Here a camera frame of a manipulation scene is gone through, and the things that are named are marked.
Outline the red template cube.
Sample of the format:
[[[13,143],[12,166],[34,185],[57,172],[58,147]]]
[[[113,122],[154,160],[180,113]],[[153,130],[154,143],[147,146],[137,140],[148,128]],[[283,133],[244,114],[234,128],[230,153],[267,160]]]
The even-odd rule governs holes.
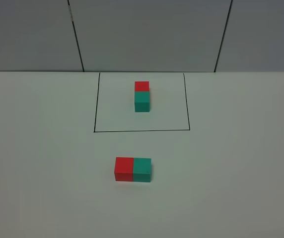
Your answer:
[[[149,82],[148,81],[135,81],[135,92],[148,92]]]

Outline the green template cube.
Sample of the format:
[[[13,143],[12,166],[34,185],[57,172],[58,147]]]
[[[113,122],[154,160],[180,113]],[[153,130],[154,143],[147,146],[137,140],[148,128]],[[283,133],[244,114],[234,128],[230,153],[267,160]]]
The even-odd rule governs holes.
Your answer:
[[[135,112],[150,112],[150,92],[135,92]]]

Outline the black outlined template sheet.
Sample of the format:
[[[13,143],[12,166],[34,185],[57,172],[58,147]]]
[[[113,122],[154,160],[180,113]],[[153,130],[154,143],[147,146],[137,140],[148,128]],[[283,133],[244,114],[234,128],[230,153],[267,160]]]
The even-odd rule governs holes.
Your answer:
[[[148,81],[150,112],[135,112],[136,81]],[[95,132],[188,130],[183,73],[102,72]]]

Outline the red cube block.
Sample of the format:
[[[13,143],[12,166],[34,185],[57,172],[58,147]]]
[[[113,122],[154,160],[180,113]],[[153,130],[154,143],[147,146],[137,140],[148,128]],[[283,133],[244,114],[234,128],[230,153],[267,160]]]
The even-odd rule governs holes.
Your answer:
[[[115,181],[133,181],[133,157],[116,157],[114,175]]]

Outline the green cube block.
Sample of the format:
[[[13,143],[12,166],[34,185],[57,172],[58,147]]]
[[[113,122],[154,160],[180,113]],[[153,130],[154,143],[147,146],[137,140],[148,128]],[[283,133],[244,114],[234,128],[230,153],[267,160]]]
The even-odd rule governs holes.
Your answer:
[[[151,158],[134,158],[133,180],[134,182],[151,182],[152,164]]]

